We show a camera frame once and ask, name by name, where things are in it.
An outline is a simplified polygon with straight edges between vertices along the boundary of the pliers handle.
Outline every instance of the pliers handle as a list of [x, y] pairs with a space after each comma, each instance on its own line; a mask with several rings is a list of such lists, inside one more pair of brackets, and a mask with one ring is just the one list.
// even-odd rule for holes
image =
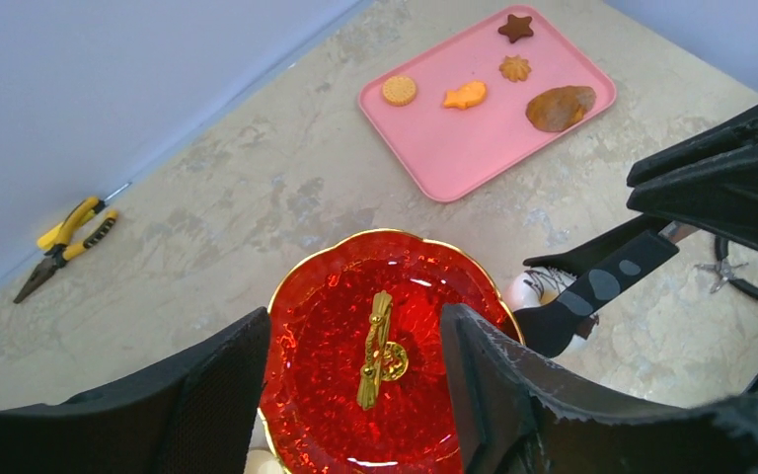
[[117, 221], [117, 211], [110, 210], [107, 212], [103, 219], [103, 222], [82, 242], [72, 244], [71, 239], [74, 237], [74, 232], [80, 228], [84, 222], [84, 217], [94, 210], [94, 208], [100, 203], [100, 199], [96, 196], [87, 197], [80, 202], [74, 210], [72, 210], [65, 220], [62, 222], [62, 226], [59, 229], [59, 233], [53, 239], [53, 246], [45, 252], [47, 256], [51, 256], [57, 265], [62, 268], [65, 265], [82, 255], [88, 249], [94, 247], [98, 242], [106, 237], [109, 230]]

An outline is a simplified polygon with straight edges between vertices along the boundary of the pink tray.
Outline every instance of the pink tray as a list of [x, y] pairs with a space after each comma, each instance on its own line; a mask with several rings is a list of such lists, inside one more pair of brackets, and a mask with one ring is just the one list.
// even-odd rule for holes
[[[533, 37], [510, 44], [497, 32], [510, 13], [533, 17]], [[498, 71], [504, 57], [515, 54], [532, 68], [525, 82], [510, 82]], [[382, 83], [395, 74], [417, 82], [417, 98], [404, 107], [382, 98]], [[482, 104], [465, 111], [442, 107], [447, 90], [474, 80], [487, 84]], [[594, 108], [562, 133], [534, 128], [524, 115], [527, 103], [548, 89], [568, 85], [594, 88]], [[449, 202], [591, 120], [616, 96], [614, 82], [545, 17], [516, 5], [370, 82], [359, 95], [359, 105], [422, 191]]]

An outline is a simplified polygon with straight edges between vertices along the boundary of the round cookie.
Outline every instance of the round cookie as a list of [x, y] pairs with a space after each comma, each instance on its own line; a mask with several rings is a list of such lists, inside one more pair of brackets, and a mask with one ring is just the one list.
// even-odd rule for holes
[[408, 76], [391, 76], [382, 84], [382, 97], [392, 106], [406, 106], [417, 96], [417, 83]]

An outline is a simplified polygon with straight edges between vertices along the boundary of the star-shaped cookie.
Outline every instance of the star-shaped cookie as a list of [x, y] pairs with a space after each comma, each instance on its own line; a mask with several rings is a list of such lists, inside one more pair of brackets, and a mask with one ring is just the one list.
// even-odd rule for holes
[[513, 14], [507, 15], [507, 23], [498, 29], [498, 32], [509, 38], [510, 42], [516, 42], [524, 37], [532, 37], [533, 30], [530, 29], [530, 22], [533, 17], [518, 18]]

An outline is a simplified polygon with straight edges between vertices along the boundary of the fish-shaped cookie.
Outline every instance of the fish-shaped cookie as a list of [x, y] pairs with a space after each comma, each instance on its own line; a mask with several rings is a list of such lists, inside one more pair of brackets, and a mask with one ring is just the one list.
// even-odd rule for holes
[[457, 91], [446, 91], [443, 107], [465, 110], [480, 104], [486, 97], [487, 84], [481, 81], [472, 81], [464, 84]]

